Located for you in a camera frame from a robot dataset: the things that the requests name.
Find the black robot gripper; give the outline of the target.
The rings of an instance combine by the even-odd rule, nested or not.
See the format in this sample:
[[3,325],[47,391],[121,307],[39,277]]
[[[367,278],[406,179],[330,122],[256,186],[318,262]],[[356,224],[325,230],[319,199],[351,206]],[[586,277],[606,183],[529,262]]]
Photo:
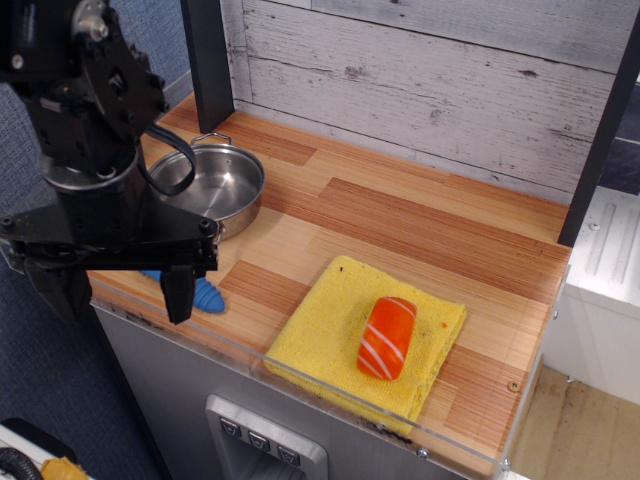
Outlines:
[[62,320],[91,314],[84,270],[157,270],[172,324],[191,317],[195,277],[218,267],[218,223],[169,205],[140,169],[142,152],[90,173],[42,156],[40,202],[1,219],[1,238],[15,255],[48,269],[26,271],[32,286]]

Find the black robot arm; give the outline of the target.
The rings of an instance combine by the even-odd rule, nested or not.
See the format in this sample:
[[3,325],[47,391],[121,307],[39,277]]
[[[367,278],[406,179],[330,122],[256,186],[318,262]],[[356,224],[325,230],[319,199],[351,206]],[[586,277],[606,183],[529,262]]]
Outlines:
[[90,312],[94,270],[154,270],[173,323],[217,266],[219,222],[169,203],[196,156],[157,124],[163,79],[105,1],[5,1],[1,80],[24,103],[53,202],[1,221],[8,263],[69,322]]

